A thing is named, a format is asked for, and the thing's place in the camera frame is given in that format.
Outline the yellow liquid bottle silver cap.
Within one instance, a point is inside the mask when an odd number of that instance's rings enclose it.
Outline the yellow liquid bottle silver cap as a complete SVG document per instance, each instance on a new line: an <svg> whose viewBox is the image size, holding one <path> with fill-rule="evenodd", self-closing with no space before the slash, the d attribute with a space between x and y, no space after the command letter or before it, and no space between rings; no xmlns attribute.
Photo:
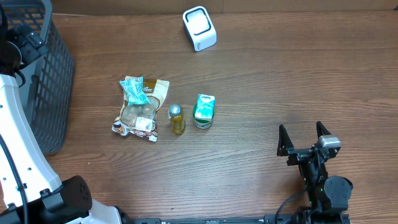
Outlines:
<svg viewBox="0 0 398 224"><path fill-rule="evenodd" d="M172 104L170 105L168 115L172 132L174 134L183 134L185 131L183 108L178 104Z"/></svg>

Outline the teal tissue pack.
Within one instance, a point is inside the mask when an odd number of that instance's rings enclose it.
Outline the teal tissue pack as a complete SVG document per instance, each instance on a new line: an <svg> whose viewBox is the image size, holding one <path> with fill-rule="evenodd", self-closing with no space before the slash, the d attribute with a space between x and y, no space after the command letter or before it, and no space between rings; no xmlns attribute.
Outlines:
<svg viewBox="0 0 398 224"><path fill-rule="evenodd" d="M199 94L194 117L200 120L211 121L215 109L215 97L211 95Z"/></svg>

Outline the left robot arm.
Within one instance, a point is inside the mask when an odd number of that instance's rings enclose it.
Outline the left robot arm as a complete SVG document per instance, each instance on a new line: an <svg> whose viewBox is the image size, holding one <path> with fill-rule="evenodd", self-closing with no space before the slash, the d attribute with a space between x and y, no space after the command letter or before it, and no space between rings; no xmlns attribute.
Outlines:
<svg viewBox="0 0 398 224"><path fill-rule="evenodd" d="M30 27L8 28L1 13L1 223L130 223L118 207L93 199L85 180L61 181L39 148L22 108L17 77L47 52Z"/></svg>

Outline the brown snack bag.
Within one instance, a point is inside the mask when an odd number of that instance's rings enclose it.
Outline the brown snack bag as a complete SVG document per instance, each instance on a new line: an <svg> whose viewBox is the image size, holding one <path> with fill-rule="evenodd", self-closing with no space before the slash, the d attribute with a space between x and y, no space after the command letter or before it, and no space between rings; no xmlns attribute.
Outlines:
<svg viewBox="0 0 398 224"><path fill-rule="evenodd" d="M127 96L123 90L123 104L119 116L114 120L112 131L121 136L133 134L140 138L156 142L157 112L167 97L170 82L159 79L145 79L143 91L150 103L145 105L127 105Z"/></svg>

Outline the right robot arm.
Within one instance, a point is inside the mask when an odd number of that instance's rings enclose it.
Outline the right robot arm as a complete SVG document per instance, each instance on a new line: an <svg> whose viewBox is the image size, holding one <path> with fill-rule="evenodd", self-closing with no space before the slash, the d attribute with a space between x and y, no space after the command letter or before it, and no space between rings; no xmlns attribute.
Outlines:
<svg viewBox="0 0 398 224"><path fill-rule="evenodd" d="M349 223L348 209L353 183L342 176L329 176L325 163L338 154L341 141L326 127L317 121L318 140L310 148L296 149L286 128L279 126L277 155L287 156L288 166L298 166L305 188L288 198L278 208L274 216L275 223L282 223L280 212L292 200L306 193L310 205L289 216L286 223Z"/></svg>

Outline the green lid white jar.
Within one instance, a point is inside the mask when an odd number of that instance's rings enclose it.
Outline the green lid white jar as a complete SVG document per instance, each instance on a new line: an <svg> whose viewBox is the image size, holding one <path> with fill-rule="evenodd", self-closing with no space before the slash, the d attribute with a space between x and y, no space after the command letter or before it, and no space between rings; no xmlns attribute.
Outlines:
<svg viewBox="0 0 398 224"><path fill-rule="evenodd" d="M214 120L214 115L212 116L212 118L210 120L203 120L203 119L199 119L195 116L195 113L197 111L197 106L195 105L193 107L193 119L195 121L195 126L200 128L200 129L208 129L212 126L213 124L213 120Z"/></svg>

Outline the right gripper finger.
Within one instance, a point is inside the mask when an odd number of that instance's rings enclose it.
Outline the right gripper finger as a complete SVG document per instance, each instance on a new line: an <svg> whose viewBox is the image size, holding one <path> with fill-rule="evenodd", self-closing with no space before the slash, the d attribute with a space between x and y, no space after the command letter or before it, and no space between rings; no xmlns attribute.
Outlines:
<svg viewBox="0 0 398 224"><path fill-rule="evenodd" d="M317 127L317 136L318 136L318 138L320 138L321 136L331 135L331 132L329 132L329 130L327 130L326 127L324 127L324 125L322 124L321 121L317 121L316 122L316 127Z"/></svg>
<svg viewBox="0 0 398 224"><path fill-rule="evenodd" d="M294 150L294 145L290 140L286 128L283 124L279 126L279 142L277 146L278 156L288 156Z"/></svg>

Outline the teal snack packet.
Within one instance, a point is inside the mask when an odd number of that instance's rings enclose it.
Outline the teal snack packet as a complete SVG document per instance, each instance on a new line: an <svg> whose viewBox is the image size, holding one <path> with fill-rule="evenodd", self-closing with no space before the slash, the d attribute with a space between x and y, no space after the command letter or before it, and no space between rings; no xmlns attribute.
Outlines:
<svg viewBox="0 0 398 224"><path fill-rule="evenodd" d="M119 82L127 96L127 105L145 105L150 103L143 91L144 78L132 77Z"/></svg>

